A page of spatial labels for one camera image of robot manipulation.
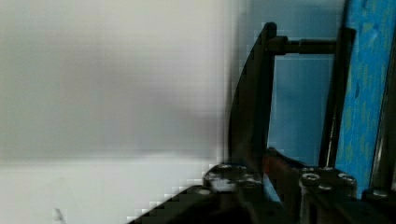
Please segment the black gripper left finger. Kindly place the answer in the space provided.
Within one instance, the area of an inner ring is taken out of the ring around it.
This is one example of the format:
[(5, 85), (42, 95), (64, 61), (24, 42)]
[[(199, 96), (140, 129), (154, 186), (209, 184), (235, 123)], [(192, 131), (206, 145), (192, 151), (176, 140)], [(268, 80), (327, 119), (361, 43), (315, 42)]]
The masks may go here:
[(282, 202), (266, 175), (226, 162), (203, 176), (204, 186), (219, 195), (220, 213), (240, 224), (282, 224)]

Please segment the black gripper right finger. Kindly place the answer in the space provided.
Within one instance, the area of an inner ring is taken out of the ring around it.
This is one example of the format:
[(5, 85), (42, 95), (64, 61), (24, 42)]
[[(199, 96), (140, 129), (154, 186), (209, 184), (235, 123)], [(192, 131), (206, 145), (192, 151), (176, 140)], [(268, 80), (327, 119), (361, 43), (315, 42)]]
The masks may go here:
[(370, 188), (357, 197), (358, 182), (332, 167), (307, 166), (274, 148), (262, 170), (297, 224), (395, 224), (395, 194)]

